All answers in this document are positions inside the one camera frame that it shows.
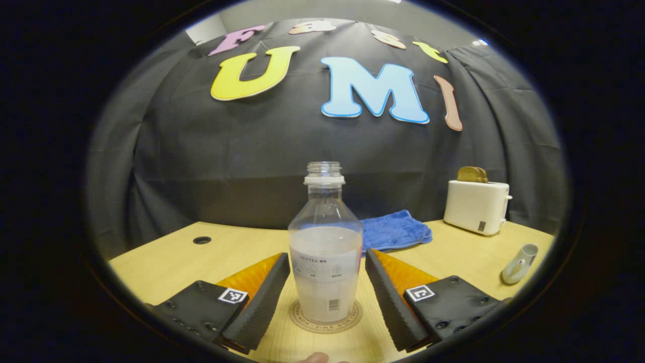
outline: white toaster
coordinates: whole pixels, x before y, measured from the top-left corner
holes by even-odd
[[[444,221],[490,236],[499,232],[506,219],[506,207],[513,197],[508,184],[451,180]]]

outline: coaster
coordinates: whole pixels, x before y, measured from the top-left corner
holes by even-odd
[[[358,324],[362,318],[362,307],[358,301],[354,300],[354,305],[350,310],[350,314],[345,319],[329,324],[320,324],[305,318],[303,311],[300,308],[300,301],[296,300],[291,305],[289,317],[292,322],[301,329],[318,334],[334,334],[350,329],[354,325]]]

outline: white cup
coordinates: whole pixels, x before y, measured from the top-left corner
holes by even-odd
[[[517,256],[502,270],[502,280],[505,284],[516,284],[522,277],[526,276],[535,256],[537,256],[537,245],[526,244],[517,253]]]

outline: plastic bottle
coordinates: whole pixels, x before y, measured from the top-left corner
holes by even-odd
[[[346,318],[361,264],[362,224],[342,202],[336,161],[307,165],[309,201],[289,224],[293,276],[303,315],[314,322]]]

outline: blue letter m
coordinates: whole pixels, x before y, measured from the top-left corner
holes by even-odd
[[[383,114],[392,93],[394,106],[390,108],[390,114],[393,118],[414,123],[429,121],[414,89],[411,70],[386,64],[374,78],[352,58],[325,57],[321,63],[329,67],[332,79],[330,100],[321,107],[325,116],[350,118],[360,115],[362,108],[352,98],[353,88],[374,116]]]

